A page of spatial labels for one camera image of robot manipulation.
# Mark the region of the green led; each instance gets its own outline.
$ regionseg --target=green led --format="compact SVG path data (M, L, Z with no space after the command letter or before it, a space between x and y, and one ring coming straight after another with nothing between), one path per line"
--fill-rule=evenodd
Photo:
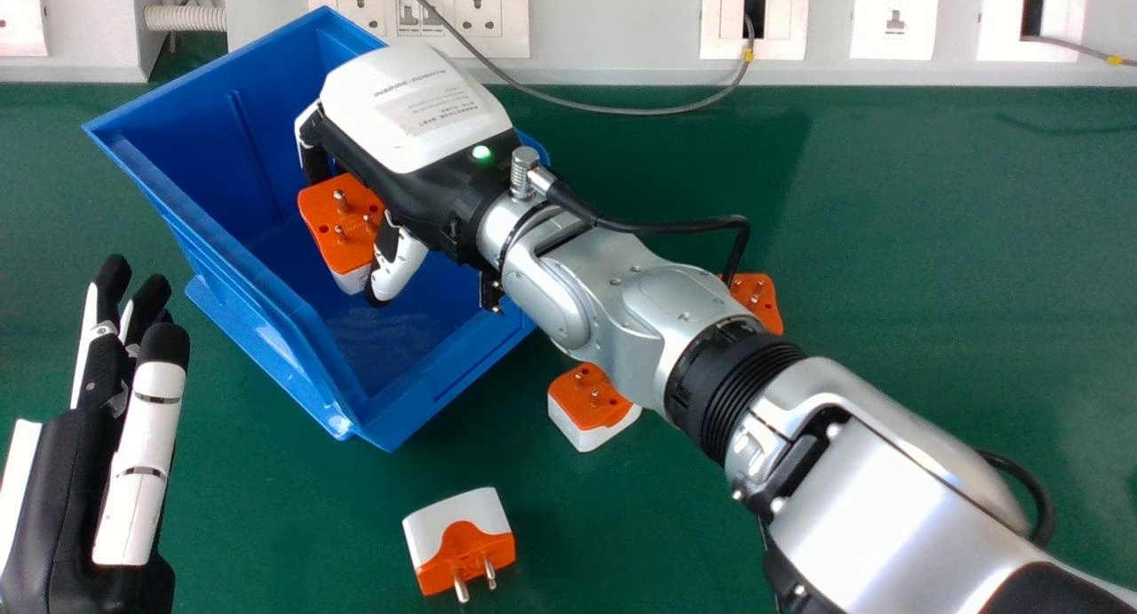
M480 160L480 161L487 161L492 159L493 157L492 149L489 149L489 146L485 144L475 144L474 149L471 149L470 152L474 157L474 160Z

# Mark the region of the silver metal arm segment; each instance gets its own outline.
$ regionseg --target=silver metal arm segment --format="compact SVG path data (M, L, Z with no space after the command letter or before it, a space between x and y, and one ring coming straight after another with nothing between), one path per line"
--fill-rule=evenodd
M632 403L679 424L677 390L709 387L717 405L686 431L769 526L767 576L794 612L1004 614L997 595L1016 572L1085 578L1023 538L1021 507L966 445L831 359L731 356L763 330L714 274L553 206L556 176L533 154L515 154L514 169L479 252L557 348L600 366ZM707 383L714 364L698 358L714 350L739 365ZM1093 583L1137 607L1134 592Z

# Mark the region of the green tabletop surface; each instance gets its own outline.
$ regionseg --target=green tabletop surface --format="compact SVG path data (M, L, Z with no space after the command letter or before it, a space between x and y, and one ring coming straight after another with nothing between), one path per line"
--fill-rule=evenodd
M753 517L677 429L645 414L587 455L561 435L546 388L570 363L542 335L393 454L310 420L184 298L172 234L80 128L217 49L179 44L149 86L0 86L3 451L13 421L67 405L85 285L119 252L135 283L171 277L193 341L160 544L176 612L456 612L420 594L400 521L482 486L517 562L465 611L773 611ZM1137 587L1137 91L742 88L664 119L493 92L609 214L752 217L744 271L772 275L790 339L1027 464L1056 504L1049 549ZM729 239L649 244L720 269Z

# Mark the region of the robotic hand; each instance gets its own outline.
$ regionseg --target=robotic hand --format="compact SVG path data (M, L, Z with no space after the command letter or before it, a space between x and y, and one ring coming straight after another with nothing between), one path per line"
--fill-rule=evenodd
M0 486L0 609L168 613L174 570L156 551L190 342L155 274L113 255L90 283L69 408L17 421Z
M398 259L406 242L471 263L483 289L498 283L557 348L599 364L621 395L722 465L732 497L760 520L779 608L1137 613L1137 594L1028 538L978 453L767 333L714 274L630 234L698 225L599 216L520 148L485 89L430 48L385 48L331 72L297 138L309 181L329 176L330 154L400 226L380 233L372 298L393 298L387 283L406 283L421 263Z

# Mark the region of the blue container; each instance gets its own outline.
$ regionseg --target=blue container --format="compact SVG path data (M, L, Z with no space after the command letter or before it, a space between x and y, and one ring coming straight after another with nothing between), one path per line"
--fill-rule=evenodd
M166 218L186 296L333 437L391 451L533 325L508 299L481 310L475 271L442 255L379 310L329 274L297 210L292 121L377 47L321 8L84 128Z

